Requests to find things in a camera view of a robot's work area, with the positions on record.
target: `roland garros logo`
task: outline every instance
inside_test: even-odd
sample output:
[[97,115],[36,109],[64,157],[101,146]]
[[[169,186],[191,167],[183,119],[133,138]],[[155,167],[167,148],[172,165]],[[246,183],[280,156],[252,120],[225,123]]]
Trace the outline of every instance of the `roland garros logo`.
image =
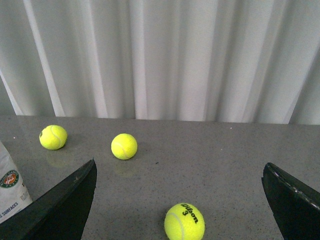
[[4,189],[12,188],[19,180],[19,173],[16,170],[8,171],[0,180],[0,187]]

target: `white paper bag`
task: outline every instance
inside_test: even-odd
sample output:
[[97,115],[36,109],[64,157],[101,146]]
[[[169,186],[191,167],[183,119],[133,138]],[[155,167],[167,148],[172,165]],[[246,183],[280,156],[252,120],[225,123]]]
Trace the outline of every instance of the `white paper bag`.
[[0,141],[0,224],[31,203],[22,176]]

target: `tennis ball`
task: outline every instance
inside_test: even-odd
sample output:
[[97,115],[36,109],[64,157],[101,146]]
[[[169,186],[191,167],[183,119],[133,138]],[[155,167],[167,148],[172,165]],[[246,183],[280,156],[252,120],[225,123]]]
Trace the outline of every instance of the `tennis ball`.
[[121,160],[132,158],[138,149],[136,139],[127,133],[121,133],[116,136],[111,143],[111,151],[113,155]]
[[67,131],[58,125],[47,126],[39,135],[41,145],[49,150],[62,148],[67,141]]
[[195,206],[179,203],[167,212],[164,230],[170,240],[201,240],[205,233],[205,220]]

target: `yellow tennis ball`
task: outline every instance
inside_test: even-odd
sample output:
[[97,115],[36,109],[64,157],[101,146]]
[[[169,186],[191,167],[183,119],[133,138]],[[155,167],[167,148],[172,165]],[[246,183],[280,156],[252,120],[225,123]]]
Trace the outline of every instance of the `yellow tennis ball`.
[[170,240],[201,240],[205,234],[205,220],[195,206],[179,203],[167,212],[164,230]]
[[116,136],[111,143],[111,151],[115,157],[121,160],[132,158],[138,149],[136,139],[127,133]]
[[58,125],[47,126],[39,135],[41,145],[49,150],[62,148],[67,141],[67,131]]

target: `white curtain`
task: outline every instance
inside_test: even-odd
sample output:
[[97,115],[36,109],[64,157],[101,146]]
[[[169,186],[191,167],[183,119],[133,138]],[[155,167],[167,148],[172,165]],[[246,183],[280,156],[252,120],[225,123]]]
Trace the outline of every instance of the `white curtain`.
[[0,114],[320,124],[318,0],[0,0]]

